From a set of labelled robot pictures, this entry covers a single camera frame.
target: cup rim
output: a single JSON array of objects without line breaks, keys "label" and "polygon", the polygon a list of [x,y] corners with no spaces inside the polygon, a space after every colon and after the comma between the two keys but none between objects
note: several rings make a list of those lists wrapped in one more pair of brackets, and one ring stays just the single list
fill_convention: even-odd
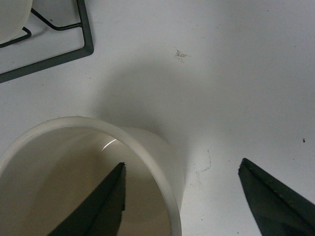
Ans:
[{"label": "cup rim", "polygon": [[44,133],[56,129],[71,127],[88,128],[95,131],[100,131],[117,139],[129,149],[131,149],[147,166],[162,193],[170,219],[171,235],[182,235],[181,219],[177,201],[169,184],[169,181],[163,174],[160,166],[154,160],[152,155],[147,151],[147,149],[142,146],[134,137],[126,133],[121,128],[99,119],[78,116],[62,117],[48,120],[44,123],[34,126],[33,128],[26,131],[24,134],[22,134],[20,137],[18,137],[15,141],[13,141],[13,143],[4,151],[2,157],[0,158],[0,178],[10,160],[21,148],[27,145],[31,140]]}]

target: dark metal wire rack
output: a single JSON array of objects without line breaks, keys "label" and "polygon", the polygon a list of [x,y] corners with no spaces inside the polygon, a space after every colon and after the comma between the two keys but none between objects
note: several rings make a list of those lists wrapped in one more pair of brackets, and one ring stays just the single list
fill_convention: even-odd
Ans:
[{"label": "dark metal wire rack", "polygon": [[[94,45],[93,45],[93,39],[92,39],[92,34],[91,34],[91,29],[90,29],[90,23],[88,19],[88,14],[85,6],[84,0],[76,0],[77,6],[78,6],[78,12],[80,16],[80,22],[68,26],[62,26],[62,27],[57,27],[53,24],[51,24],[47,19],[45,19],[41,14],[39,14],[36,10],[33,8],[31,9],[31,13],[34,14],[37,18],[39,18],[41,21],[43,21],[46,25],[48,25],[50,28],[54,30],[70,30],[76,27],[81,27],[82,28],[82,34],[83,34],[83,39],[84,39],[84,46],[80,49],[76,49],[71,52],[64,53],[62,55],[58,55],[55,57],[51,57],[42,61],[38,61],[26,66],[22,66],[17,69],[13,69],[11,71],[4,72],[0,74],[0,83],[10,81],[13,79],[16,79],[21,76],[25,76],[28,74],[32,74],[34,72],[44,70],[56,65],[60,65],[72,60],[76,60],[79,58],[87,57],[91,55],[94,52]],[[27,28],[22,29],[26,35],[23,35],[19,38],[13,39],[9,42],[0,44],[0,48],[12,45],[17,42],[21,42],[23,40],[26,40],[32,36],[32,33],[30,30]]]}]

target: white container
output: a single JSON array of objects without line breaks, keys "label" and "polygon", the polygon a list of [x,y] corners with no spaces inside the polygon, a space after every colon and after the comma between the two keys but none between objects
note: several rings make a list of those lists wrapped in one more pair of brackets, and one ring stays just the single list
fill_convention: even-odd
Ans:
[{"label": "white container", "polygon": [[14,38],[25,25],[33,0],[0,0],[0,44]]},{"label": "white container", "polygon": [[84,117],[35,126],[5,151],[0,235],[47,235],[119,162],[127,174],[118,235],[181,236],[181,159],[151,132]]}]

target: white plastic cup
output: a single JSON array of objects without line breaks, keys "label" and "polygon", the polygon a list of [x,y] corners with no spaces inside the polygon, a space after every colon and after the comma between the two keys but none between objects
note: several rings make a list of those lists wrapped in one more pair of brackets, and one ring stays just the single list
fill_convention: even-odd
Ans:
[{"label": "white plastic cup", "polygon": [[119,163],[126,210],[119,236],[181,236],[182,160],[157,135],[67,117],[33,127],[0,159],[0,235],[43,236]]},{"label": "white plastic cup", "polygon": [[0,44],[17,36],[25,25],[33,0],[0,0]]}]

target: dirt speck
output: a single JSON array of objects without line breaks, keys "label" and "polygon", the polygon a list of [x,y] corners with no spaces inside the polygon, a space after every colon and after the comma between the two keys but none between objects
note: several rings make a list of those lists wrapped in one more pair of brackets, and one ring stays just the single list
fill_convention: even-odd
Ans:
[{"label": "dirt speck", "polygon": [[176,51],[177,52],[176,52],[175,58],[177,58],[180,62],[184,62],[183,58],[190,57],[190,55],[184,54],[184,53],[182,53],[181,51],[179,51],[177,49],[176,49]]}]

